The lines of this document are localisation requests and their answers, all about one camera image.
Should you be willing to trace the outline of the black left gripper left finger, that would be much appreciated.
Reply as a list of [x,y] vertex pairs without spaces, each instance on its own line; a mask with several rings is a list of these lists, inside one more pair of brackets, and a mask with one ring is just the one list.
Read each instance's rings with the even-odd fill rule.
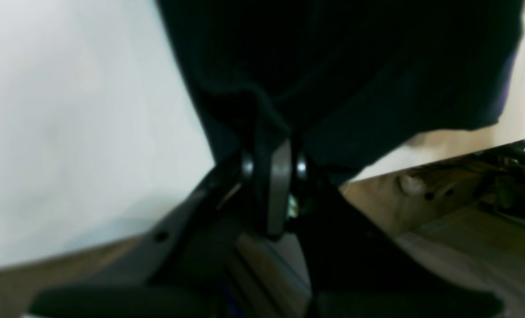
[[236,240],[255,230],[285,232],[293,176],[284,140],[261,173],[243,151],[216,165],[192,193],[127,254],[90,276],[47,288],[32,301],[37,318],[207,318]]

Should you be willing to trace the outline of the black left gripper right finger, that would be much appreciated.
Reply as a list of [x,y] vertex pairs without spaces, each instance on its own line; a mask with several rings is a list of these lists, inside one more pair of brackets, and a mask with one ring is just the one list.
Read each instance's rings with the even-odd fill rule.
[[299,152],[292,183],[301,214],[289,228],[301,245],[312,298],[308,318],[495,318],[503,301],[460,287],[411,258],[351,205]]

